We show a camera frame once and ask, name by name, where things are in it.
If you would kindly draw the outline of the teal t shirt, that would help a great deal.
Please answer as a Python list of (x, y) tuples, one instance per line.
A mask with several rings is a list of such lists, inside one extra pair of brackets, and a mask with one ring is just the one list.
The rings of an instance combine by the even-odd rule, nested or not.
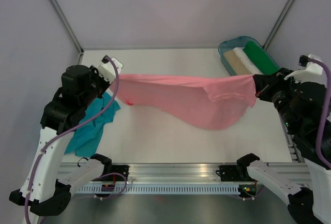
[[(112, 96), (107, 92), (103, 94), (102, 98), (95, 99), (87, 108), (86, 116), (80, 123), (83, 123), (102, 111), (111, 99)], [(78, 128), (67, 145), (65, 154), (75, 154), (79, 157), (91, 157), (96, 154), (103, 135), (104, 126), (114, 121), (115, 114), (120, 109), (119, 104), (113, 101), (100, 116)]]

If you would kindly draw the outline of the pink t shirt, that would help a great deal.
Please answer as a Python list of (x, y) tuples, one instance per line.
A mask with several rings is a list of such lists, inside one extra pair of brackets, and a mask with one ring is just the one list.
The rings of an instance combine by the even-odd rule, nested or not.
[(237, 123), (257, 100), (252, 75), (224, 78), (123, 74), (110, 86), (124, 104), (161, 109), (207, 130)]

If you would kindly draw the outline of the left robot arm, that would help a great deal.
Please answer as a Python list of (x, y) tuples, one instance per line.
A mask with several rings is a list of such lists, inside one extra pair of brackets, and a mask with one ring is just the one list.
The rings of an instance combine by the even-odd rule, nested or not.
[(37, 152), (33, 165), (20, 189), (10, 193), (9, 200), (24, 207), (25, 221), (30, 223), (30, 214), (39, 217), (57, 216), (68, 206), (71, 197), (88, 182), (112, 177), (112, 160), (94, 154), (87, 163), (67, 178), (57, 178), (63, 155), (73, 133), (88, 124), (88, 106), (101, 98), (114, 82), (119, 88), (122, 64), (113, 59), (98, 67), (73, 65), (61, 76), (62, 85), (43, 111)]

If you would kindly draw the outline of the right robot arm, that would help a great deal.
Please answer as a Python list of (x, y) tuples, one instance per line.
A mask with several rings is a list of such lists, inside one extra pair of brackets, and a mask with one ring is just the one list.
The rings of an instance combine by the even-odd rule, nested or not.
[(287, 206), (296, 223), (330, 223), (330, 91), (315, 82), (295, 82), (285, 68), (253, 75), (256, 97), (273, 103), (304, 158), (311, 188), (289, 181), (250, 153), (237, 160), (242, 180), (262, 183)]

